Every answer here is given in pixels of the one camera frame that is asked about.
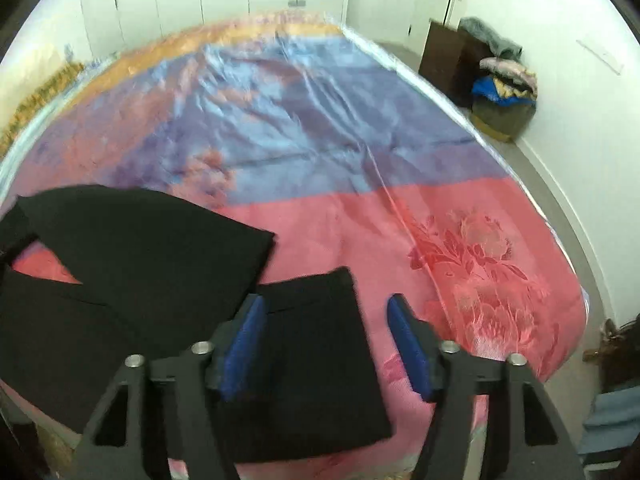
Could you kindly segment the black pants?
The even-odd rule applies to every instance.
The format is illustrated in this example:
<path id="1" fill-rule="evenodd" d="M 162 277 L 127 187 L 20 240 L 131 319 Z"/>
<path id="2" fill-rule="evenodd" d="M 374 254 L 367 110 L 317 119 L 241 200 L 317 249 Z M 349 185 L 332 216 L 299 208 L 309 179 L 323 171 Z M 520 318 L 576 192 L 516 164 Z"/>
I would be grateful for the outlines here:
<path id="1" fill-rule="evenodd" d="M 2 380 L 83 430 L 127 356 L 175 356 L 257 294 L 266 328 L 220 410 L 233 459 L 299 460 L 389 438 L 352 274 L 262 284 L 272 248 L 268 231 L 143 188 L 21 197 L 1 221 Z"/>

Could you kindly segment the blue folded cloth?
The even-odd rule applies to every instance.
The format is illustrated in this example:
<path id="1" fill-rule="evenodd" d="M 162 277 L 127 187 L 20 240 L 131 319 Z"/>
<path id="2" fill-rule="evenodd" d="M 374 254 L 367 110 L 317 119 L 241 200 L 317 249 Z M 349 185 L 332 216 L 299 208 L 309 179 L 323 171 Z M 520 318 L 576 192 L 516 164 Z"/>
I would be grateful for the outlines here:
<path id="1" fill-rule="evenodd" d="M 621 460 L 639 435 L 639 387 L 598 394 L 582 426 L 578 456 L 584 466 Z"/>

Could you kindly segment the olive laundry basket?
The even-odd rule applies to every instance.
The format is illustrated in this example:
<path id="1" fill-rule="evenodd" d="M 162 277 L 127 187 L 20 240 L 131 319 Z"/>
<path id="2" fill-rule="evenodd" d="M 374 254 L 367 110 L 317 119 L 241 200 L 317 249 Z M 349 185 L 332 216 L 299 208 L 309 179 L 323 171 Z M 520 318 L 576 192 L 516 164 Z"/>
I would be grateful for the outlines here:
<path id="1" fill-rule="evenodd" d="M 503 106 L 484 96 L 476 96 L 471 108 L 471 122 L 480 132 L 509 143 L 524 131 L 535 113 L 536 106 L 529 102 Z"/>

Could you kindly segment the pile of mixed clothes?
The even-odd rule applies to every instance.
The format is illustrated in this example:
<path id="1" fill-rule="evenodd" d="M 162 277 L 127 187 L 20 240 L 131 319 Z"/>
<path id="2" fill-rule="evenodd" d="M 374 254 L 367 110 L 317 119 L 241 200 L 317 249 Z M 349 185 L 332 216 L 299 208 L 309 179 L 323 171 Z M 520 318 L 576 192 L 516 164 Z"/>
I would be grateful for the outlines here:
<path id="1" fill-rule="evenodd" d="M 468 32 L 489 48 L 491 56 L 477 63 L 480 76 L 472 85 L 472 98 L 484 99 L 501 107 L 516 104 L 537 105 L 537 75 L 521 63 L 523 48 L 501 36 L 479 18 L 462 18 L 462 32 Z"/>

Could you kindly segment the pink blue satin bedspread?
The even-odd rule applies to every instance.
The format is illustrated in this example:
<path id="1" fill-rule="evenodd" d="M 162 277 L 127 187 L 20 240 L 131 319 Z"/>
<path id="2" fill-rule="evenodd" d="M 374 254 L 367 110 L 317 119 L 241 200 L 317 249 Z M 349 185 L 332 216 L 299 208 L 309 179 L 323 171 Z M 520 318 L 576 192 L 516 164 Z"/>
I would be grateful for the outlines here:
<path id="1" fill-rule="evenodd" d="M 552 227 L 469 121 L 376 44 L 283 12 L 180 32 L 94 66 L 1 164 L 21 197 L 143 188 L 268 231 L 262 284 L 346 268 L 392 435 L 353 450 L 238 463 L 247 479 L 406 478 L 434 408 L 386 321 L 393 294 L 442 339 L 539 379 L 587 317 Z"/>

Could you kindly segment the orange green floral sheet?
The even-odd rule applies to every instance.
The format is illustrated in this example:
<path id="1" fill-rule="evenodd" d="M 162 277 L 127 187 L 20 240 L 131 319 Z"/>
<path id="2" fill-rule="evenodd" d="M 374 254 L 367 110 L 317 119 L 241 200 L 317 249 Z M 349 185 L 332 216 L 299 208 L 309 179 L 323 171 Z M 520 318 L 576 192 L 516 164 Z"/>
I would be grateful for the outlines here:
<path id="1" fill-rule="evenodd" d="M 84 71 L 81 62 L 67 62 L 43 84 L 25 96 L 14 108 L 14 114 L 1 128 L 1 157 L 6 156 L 20 133 L 28 126 L 40 110 L 66 91 Z"/>

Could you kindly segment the dark brown side cabinet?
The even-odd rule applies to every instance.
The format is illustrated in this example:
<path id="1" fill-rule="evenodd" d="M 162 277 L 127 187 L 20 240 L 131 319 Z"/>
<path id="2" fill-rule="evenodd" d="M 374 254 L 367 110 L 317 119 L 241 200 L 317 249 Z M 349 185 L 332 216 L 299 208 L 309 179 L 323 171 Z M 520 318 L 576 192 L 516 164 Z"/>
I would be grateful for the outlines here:
<path id="1" fill-rule="evenodd" d="M 465 30 L 431 22 L 419 75 L 458 107 L 470 108 L 472 87 L 482 72 L 480 61 L 491 57 L 488 44 Z"/>

